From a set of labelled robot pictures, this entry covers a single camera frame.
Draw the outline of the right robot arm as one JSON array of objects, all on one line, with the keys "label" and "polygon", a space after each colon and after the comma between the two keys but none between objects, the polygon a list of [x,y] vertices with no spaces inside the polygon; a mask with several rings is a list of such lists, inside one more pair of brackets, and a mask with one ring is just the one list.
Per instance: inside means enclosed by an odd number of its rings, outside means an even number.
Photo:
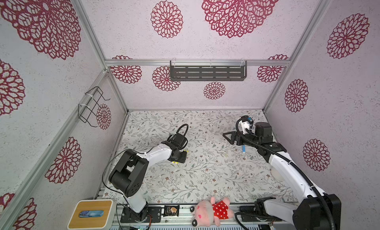
[{"label": "right robot arm", "polygon": [[274,197],[259,198],[254,202],[254,212],[239,211],[235,220],[242,225],[245,216],[259,221],[283,221],[297,230],[339,230],[341,223],[341,201],[335,194],[327,194],[312,182],[294,163],[287,150],[273,141],[272,127],[266,122],[254,123],[250,117],[237,120],[235,131],[223,137],[239,146],[257,149],[292,189],[299,205],[281,202]]}]

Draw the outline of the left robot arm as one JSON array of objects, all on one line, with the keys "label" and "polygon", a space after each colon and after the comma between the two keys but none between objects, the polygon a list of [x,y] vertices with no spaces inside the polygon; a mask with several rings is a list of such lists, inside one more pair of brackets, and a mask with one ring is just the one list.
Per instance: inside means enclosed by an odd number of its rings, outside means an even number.
[{"label": "left robot arm", "polygon": [[146,213],[147,201],[140,188],[149,168],[163,161],[185,163],[188,143],[182,134],[170,135],[169,138],[149,151],[137,153],[127,149],[111,171],[108,181],[126,197],[128,207],[136,215]]}]

